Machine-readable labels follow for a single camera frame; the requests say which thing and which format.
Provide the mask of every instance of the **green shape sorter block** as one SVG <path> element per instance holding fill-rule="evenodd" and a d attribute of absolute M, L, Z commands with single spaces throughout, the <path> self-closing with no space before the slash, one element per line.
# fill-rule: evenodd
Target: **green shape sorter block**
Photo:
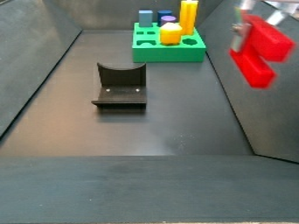
<path fill-rule="evenodd" d="M 183 35 L 179 45 L 162 45 L 161 27 L 139 27 L 135 23 L 134 33 L 134 62 L 202 62 L 206 45 L 202 36 L 194 29 L 193 35 Z"/>

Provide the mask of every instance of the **yellow cylinder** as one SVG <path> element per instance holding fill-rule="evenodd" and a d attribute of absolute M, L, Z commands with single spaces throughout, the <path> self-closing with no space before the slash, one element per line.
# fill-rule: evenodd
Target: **yellow cylinder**
<path fill-rule="evenodd" d="M 183 0 L 181 10 L 182 35 L 193 35 L 199 1 Z"/>
<path fill-rule="evenodd" d="M 183 28 L 174 23 L 166 23 L 161 28 L 161 42 L 163 45 L 179 45 Z"/>

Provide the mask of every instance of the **black u-shaped object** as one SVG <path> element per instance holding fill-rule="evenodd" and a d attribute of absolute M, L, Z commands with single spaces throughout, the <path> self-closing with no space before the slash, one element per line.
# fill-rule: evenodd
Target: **black u-shaped object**
<path fill-rule="evenodd" d="M 146 106 L 146 64 L 131 69 L 115 69 L 98 63 L 100 92 L 96 101 L 103 106 Z"/>

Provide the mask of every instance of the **blue block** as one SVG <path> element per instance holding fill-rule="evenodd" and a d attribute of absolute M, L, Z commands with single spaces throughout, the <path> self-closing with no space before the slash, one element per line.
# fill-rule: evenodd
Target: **blue block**
<path fill-rule="evenodd" d="M 158 11 L 158 26 L 162 26 L 162 17 L 163 16 L 171 16 L 174 14 L 174 12 L 171 10 L 159 10 Z"/>
<path fill-rule="evenodd" d="M 154 12 L 151 10 L 139 11 L 139 26 L 153 27 L 154 23 Z"/>

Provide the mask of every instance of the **gray bin wall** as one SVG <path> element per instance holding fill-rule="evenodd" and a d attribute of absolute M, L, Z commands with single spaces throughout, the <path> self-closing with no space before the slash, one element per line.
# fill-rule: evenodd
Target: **gray bin wall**
<path fill-rule="evenodd" d="M 223 0 L 201 0 L 198 25 Z M 153 10 L 154 21 L 159 10 L 173 10 L 179 17 L 182 0 L 54 0 L 84 30 L 133 30 L 138 11 Z"/>
<path fill-rule="evenodd" d="M 54 69 L 80 28 L 50 0 L 0 5 L 0 136 Z"/>
<path fill-rule="evenodd" d="M 299 21 L 290 17 L 278 27 L 297 42 L 297 49 L 285 64 L 270 64 L 278 73 L 273 87 L 254 89 L 229 54 L 234 4 L 223 2 L 201 26 L 210 59 L 255 153 L 299 162 Z M 267 18 L 274 10 L 259 3 L 253 13 Z"/>

